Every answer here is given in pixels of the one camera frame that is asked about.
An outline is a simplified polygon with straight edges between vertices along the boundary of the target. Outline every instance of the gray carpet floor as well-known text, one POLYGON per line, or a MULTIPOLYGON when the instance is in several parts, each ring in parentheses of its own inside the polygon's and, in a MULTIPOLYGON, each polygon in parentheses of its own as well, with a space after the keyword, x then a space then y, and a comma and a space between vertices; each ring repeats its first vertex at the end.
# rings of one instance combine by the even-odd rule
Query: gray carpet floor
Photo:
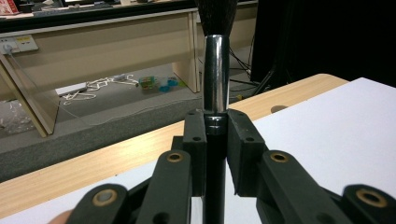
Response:
MULTIPOLYGON (((235 54, 248 62, 249 48, 235 54)), ((231 79, 249 82, 234 58, 231 68, 231 79)), ((171 64, 129 74, 134 75, 133 79, 177 78, 171 64)), ((239 100, 236 95, 249 97, 252 87, 230 82, 230 104, 239 100)), ((0 129, 0 182, 183 120, 189 111, 202 108, 201 93, 193 93, 182 85, 161 92, 157 88, 142 90, 135 85, 108 83, 98 91, 86 93, 95 94, 95 98, 70 101, 68 105, 61 99, 54 133, 46 138, 40 137, 36 129, 20 133, 0 129)), ((3 123, 10 116, 9 104, 0 103, 3 123)))

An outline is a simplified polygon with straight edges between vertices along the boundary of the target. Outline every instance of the clear plastic bag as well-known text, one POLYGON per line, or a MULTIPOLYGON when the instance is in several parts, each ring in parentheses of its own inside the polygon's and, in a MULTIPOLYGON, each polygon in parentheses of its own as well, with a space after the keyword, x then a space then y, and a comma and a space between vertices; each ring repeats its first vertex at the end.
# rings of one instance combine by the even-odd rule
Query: clear plastic bag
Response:
POLYGON ((3 110, 0 116, 0 127, 7 133, 23 133, 35 128, 35 125, 17 100, 1 102, 3 110))

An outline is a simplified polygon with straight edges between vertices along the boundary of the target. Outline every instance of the metal ferrule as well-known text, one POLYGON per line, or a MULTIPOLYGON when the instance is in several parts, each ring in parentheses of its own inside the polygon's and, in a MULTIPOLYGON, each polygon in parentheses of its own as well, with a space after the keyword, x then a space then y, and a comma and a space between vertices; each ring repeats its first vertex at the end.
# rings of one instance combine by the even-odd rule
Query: metal ferrule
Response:
POLYGON ((222 134, 227 127, 229 95, 230 38, 205 37, 203 103, 206 132, 222 134))

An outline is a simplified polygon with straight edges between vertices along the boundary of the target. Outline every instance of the wooden tabletop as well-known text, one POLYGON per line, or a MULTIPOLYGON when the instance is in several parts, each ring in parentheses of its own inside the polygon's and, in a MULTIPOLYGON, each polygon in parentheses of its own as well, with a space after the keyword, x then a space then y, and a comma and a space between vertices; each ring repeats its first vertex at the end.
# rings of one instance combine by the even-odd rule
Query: wooden tabletop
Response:
MULTIPOLYGON (((319 74, 230 105, 252 119, 271 114, 277 105, 292 106, 347 83, 319 74)), ((0 184, 0 218, 60 197, 71 191, 158 159, 169 150, 174 135, 183 134, 178 122, 109 147, 63 161, 0 184)))

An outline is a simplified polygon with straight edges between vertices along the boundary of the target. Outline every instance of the white outlet panel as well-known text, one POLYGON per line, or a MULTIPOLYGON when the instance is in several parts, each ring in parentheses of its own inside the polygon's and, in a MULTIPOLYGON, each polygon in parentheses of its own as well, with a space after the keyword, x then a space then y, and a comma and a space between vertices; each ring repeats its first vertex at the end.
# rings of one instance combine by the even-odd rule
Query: white outlet panel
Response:
POLYGON ((12 47, 12 53, 38 49, 31 35, 18 35, 0 38, 0 52, 7 54, 5 48, 12 47))

